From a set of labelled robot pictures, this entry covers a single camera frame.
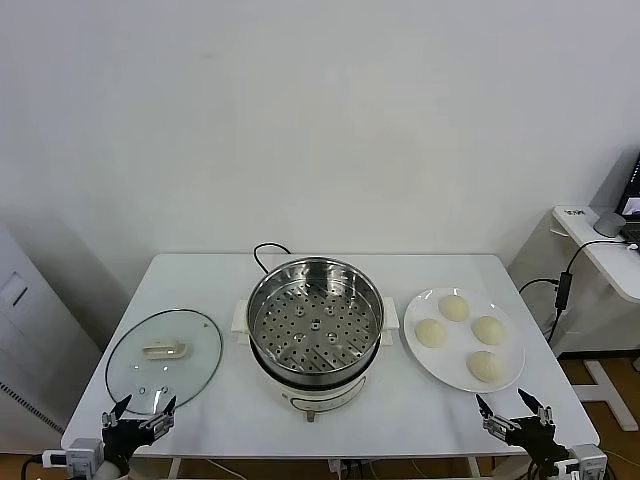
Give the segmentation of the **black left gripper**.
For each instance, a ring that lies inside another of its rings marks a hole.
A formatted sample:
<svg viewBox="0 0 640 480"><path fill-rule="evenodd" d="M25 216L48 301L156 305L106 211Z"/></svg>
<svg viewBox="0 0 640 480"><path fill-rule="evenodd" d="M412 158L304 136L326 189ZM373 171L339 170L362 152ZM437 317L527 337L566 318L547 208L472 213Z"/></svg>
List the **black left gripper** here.
<svg viewBox="0 0 640 480"><path fill-rule="evenodd" d="M174 426L176 397L172 397L160 413L143 423L141 420L120 420L131 398L131 394L127 395L117 401L109 412L102 413L104 460L119 470L128 470L129 460L139 447L151 445Z"/></svg>

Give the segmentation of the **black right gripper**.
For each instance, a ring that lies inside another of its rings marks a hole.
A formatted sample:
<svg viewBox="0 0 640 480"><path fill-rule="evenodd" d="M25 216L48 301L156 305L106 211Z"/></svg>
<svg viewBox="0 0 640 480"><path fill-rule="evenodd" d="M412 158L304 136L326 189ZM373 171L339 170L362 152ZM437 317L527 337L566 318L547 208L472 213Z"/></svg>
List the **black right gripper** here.
<svg viewBox="0 0 640 480"><path fill-rule="evenodd" d="M568 460L569 451L554 440L556 426L552 409L521 388L518 394L535 417L506 419L495 414L484 399L476 394L482 426L490 435L505 440L508 445L522 447L538 467L539 473L557 473L555 463Z"/></svg>

